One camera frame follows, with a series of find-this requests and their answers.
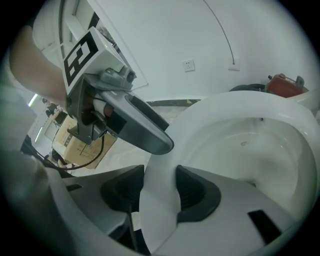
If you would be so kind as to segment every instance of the red container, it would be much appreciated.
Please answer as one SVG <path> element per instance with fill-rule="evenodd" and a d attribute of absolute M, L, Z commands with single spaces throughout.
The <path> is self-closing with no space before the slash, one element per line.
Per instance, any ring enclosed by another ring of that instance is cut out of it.
<path fill-rule="evenodd" d="M 308 92 L 304 87 L 297 87 L 296 81 L 286 77 L 284 74 L 276 74 L 265 86 L 266 91 L 284 98 L 297 96 Z"/>

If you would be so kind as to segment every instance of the cardboard box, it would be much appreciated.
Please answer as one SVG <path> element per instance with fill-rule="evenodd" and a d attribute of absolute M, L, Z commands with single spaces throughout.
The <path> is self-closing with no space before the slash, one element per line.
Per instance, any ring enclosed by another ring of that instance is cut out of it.
<path fill-rule="evenodd" d="M 71 129 L 76 125 L 77 121 L 67 116 L 53 139 L 52 147 L 67 163 L 81 166 L 89 163 L 98 155 L 101 150 L 102 138 L 94 140 L 90 145 L 87 145 L 68 133 L 67 129 Z M 102 154 L 86 168 L 95 169 L 116 140 L 116 137 L 107 133 L 104 136 Z"/>

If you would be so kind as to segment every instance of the electrical outlet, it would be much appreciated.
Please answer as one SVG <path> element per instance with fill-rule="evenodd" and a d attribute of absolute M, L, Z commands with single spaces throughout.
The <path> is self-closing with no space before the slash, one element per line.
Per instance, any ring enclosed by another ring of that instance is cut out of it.
<path fill-rule="evenodd" d="M 234 62 L 233 62 L 232 57 L 229 57 L 229 59 L 228 59 L 228 70 L 240 71 L 240 58 L 239 57 L 235 57 L 234 58 Z"/>
<path fill-rule="evenodd" d="M 195 64 L 193 59 L 185 60 L 182 62 L 184 72 L 195 71 Z"/>

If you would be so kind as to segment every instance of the toilet rim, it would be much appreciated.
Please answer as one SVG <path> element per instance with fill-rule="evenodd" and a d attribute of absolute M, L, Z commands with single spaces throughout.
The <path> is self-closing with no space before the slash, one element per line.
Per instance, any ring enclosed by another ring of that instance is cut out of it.
<path fill-rule="evenodd" d="M 180 211 L 175 170 L 181 164 L 181 154 L 189 139 L 203 127 L 238 118 L 278 120 L 299 131 L 309 144 L 315 161 L 316 173 L 306 174 L 311 180 L 313 176 L 316 179 L 313 204 L 316 202 L 319 195 L 320 127 L 312 112 L 294 101 L 269 93 L 232 91 L 215 94 L 190 106 L 176 118 L 166 130 L 174 141 L 174 148 L 164 155 L 152 155 L 147 164 L 139 209 L 141 230 L 151 252 L 160 246 L 159 241 L 164 241 L 175 230 L 176 216 Z"/>
<path fill-rule="evenodd" d="M 146 167 L 172 165 L 169 159 L 180 159 L 189 138 L 201 128 L 219 121 L 235 118 L 266 118 L 284 122 L 296 128 L 309 144 L 316 165 L 316 198 L 319 196 L 320 180 L 320 126 L 306 107 L 286 98 L 257 91 L 231 91 L 215 94 L 190 106 L 171 124 L 166 133 L 174 140 L 174 148 L 165 155 L 152 155 Z M 178 130 L 175 124 L 183 124 Z"/>

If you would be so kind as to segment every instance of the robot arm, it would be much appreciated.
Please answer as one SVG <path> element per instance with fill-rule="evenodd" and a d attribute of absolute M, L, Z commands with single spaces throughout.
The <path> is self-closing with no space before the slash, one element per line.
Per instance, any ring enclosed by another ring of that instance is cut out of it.
<path fill-rule="evenodd" d="M 66 109 L 77 120 L 68 132 L 86 144 L 109 131 L 155 155 L 171 151 L 174 142 L 165 133 L 169 124 L 131 91 L 135 76 L 113 46 L 90 28 L 64 60 Z M 84 112 L 88 94 L 94 98 L 94 111 Z M 107 104 L 110 117 L 103 111 Z"/>

